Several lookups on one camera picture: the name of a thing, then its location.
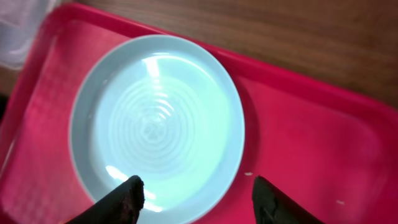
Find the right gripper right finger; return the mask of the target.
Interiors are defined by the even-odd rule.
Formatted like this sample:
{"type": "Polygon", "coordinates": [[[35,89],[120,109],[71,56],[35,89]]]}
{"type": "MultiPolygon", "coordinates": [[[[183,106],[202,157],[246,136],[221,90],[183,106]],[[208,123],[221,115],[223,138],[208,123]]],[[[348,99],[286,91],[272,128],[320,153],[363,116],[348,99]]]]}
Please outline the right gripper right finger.
{"type": "Polygon", "coordinates": [[[322,224],[262,176],[254,179],[252,204],[257,224],[322,224]]]}

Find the light blue plate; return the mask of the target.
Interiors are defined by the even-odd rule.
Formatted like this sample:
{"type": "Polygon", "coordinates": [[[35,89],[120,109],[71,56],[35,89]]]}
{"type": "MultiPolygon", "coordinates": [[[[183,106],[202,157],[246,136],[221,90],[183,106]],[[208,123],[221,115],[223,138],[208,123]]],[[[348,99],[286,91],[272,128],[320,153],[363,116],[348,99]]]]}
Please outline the light blue plate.
{"type": "Polygon", "coordinates": [[[144,35],[110,50],[75,98],[69,145],[89,198],[144,183],[140,223],[193,223],[226,195],[243,158],[241,99],[206,49],[144,35]]]}

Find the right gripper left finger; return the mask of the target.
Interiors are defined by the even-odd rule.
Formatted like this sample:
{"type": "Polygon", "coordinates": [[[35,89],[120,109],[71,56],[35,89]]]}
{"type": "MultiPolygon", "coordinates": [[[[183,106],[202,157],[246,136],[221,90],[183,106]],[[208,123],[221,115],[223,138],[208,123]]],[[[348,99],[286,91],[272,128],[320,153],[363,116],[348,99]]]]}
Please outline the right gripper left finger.
{"type": "Polygon", "coordinates": [[[67,224],[136,224],[144,200],[144,183],[134,175],[67,224]]]}

